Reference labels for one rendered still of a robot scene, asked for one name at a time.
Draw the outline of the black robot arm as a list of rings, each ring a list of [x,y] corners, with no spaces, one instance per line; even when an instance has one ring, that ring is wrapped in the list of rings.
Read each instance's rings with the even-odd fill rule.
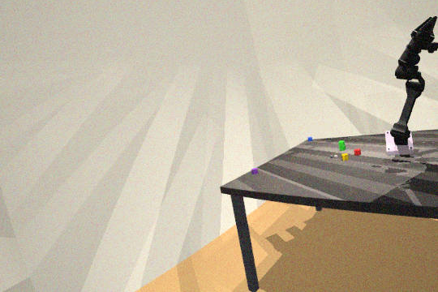
[[[420,50],[427,50],[428,53],[437,51],[438,43],[431,42],[430,44],[423,42]],[[401,117],[398,122],[395,122],[393,128],[390,131],[390,135],[394,138],[396,145],[408,145],[408,138],[410,138],[410,130],[407,126],[409,122],[412,109],[414,108],[415,100],[421,96],[424,87],[425,80],[421,76],[421,72],[418,71],[419,66],[416,66],[420,62],[420,57],[417,54],[411,53],[405,49],[402,56],[398,59],[398,67],[395,70],[395,76],[397,79],[407,79],[406,81],[406,103],[403,107]],[[409,80],[418,79],[418,82]]]

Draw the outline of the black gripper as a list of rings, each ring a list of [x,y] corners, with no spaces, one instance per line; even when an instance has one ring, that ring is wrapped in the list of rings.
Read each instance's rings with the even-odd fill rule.
[[[435,37],[433,29],[435,27],[435,22],[437,20],[437,16],[433,18],[430,17],[424,21],[421,25],[419,25],[410,35],[411,41],[406,46],[406,49],[409,50],[413,54],[420,54],[422,52],[421,45],[423,42],[431,43]],[[416,31],[416,32],[415,32]],[[432,36],[431,36],[432,35]]]

